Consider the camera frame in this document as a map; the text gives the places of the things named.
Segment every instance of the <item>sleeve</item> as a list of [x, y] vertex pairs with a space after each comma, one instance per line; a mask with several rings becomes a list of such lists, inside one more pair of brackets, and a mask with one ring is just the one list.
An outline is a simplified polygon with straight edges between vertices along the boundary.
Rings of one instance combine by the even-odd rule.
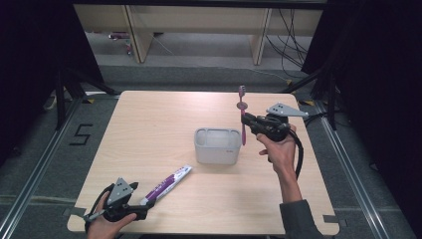
[[287, 239], [323, 238], [317, 230], [306, 200], [280, 204]]

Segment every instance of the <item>aluminum rail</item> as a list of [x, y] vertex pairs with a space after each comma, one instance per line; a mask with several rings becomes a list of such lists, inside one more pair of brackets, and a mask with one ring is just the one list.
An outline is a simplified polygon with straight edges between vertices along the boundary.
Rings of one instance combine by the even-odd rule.
[[[316, 110], [318, 113], [325, 112], [321, 102], [316, 102]], [[342, 145], [337, 132], [332, 130], [326, 118], [322, 118], [321, 121], [374, 237], [379, 239], [390, 238], [382, 218], [377, 212], [372, 200], [370, 199], [365, 187], [363, 186], [362, 181], [354, 169], [353, 164], [351, 163], [351, 160], [348, 157], [348, 154], [344, 149], [344, 146]]]
[[3, 219], [0, 227], [1, 238], [5, 239], [12, 236], [16, 226], [18, 225], [29, 204], [29, 201], [31, 200], [32, 195], [40, 184], [41, 179], [43, 178], [50, 162], [52, 161], [52, 158], [68, 129], [70, 121], [75, 114], [75, 111], [81, 105], [81, 103], [82, 99], [75, 99], [71, 102], [67, 112], [66, 120], [63, 122], [62, 126], [53, 134], [49, 144], [38, 160], [38, 163], [34, 167], [25, 186], [22, 188], [20, 194], [16, 198], [6, 217]]

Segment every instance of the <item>table surface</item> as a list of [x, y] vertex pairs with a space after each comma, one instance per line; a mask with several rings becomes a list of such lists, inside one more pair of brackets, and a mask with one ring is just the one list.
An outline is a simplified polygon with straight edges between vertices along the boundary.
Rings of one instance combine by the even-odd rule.
[[[76, 207], [88, 208], [103, 189], [123, 177], [139, 182], [129, 205], [139, 201], [164, 178], [185, 164], [192, 171], [155, 207], [146, 220], [135, 221], [122, 232], [175, 234], [283, 235], [280, 185], [263, 145], [247, 128], [246, 145], [234, 165], [196, 161], [194, 132], [200, 127], [241, 131], [237, 93], [123, 92], [87, 176]], [[247, 93], [247, 112], [264, 116], [266, 108], [282, 103], [298, 108], [292, 95]], [[338, 233], [316, 156], [302, 118], [289, 118], [297, 126], [304, 149], [299, 184], [310, 203], [316, 226], [324, 235]], [[71, 216], [71, 231], [83, 232], [84, 220]]]

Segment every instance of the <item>gray floor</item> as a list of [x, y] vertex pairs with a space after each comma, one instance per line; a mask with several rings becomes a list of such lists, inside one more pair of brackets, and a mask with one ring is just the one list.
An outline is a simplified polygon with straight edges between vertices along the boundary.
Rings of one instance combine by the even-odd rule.
[[[203, 91], [210, 86], [200, 83], [211, 82], [215, 91], [233, 91], [232, 85], [242, 82], [251, 84], [251, 92], [276, 93], [287, 86], [286, 80], [297, 81], [303, 77], [299, 68], [286, 60], [267, 45], [260, 66], [252, 64], [247, 36], [162, 34], [153, 41], [144, 64], [135, 62], [127, 54], [125, 40], [111, 40], [107, 33], [87, 34], [96, 54], [105, 82], [119, 90], [167, 89], [170, 91]], [[310, 38], [299, 38], [307, 47]], [[290, 50], [294, 57], [296, 52]], [[171, 79], [179, 82], [165, 84]], [[309, 100], [312, 84], [296, 91], [300, 101]], [[87, 91], [96, 91], [86, 86]], [[107, 122], [117, 100], [97, 98], [93, 104], [82, 104], [65, 132], [60, 146], [43, 174], [32, 200], [12, 238], [85, 238], [67, 229], [66, 209], [71, 208], [88, 173], [91, 162], [101, 142]], [[313, 106], [301, 105], [311, 115], [317, 113]], [[0, 215], [6, 215], [14, 198], [24, 187], [32, 169], [42, 156], [44, 148], [52, 137], [56, 123], [56, 112], [47, 111], [34, 123], [32, 130], [21, 143], [22, 154], [9, 158], [0, 168]], [[347, 154], [364, 185], [364, 190], [375, 205], [388, 232], [389, 238], [416, 238], [397, 207], [379, 174], [369, 167], [371, 162], [364, 146], [346, 114], [335, 116], [337, 133]], [[81, 123], [93, 126], [84, 128], [91, 135], [84, 146], [71, 146], [80, 138], [74, 137]], [[377, 238], [362, 212], [356, 195], [350, 186], [345, 171], [320, 119], [309, 124], [308, 132], [316, 158], [331, 199], [335, 214], [340, 222], [340, 231], [335, 238]], [[124, 235], [122, 238], [137, 238], [138, 235]]]

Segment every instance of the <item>purple toothpaste tube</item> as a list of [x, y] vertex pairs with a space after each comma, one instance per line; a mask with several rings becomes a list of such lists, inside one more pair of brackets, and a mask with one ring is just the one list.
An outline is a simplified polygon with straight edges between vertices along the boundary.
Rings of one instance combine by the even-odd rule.
[[165, 196], [173, 187], [184, 177], [186, 176], [192, 166], [184, 165], [183, 167], [177, 169], [173, 174], [165, 178], [161, 183], [159, 183], [152, 191], [150, 191], [142, 200], [140, 200], [140, 205], [146, 205], [148, 201], [158, 201], [161, 197]]

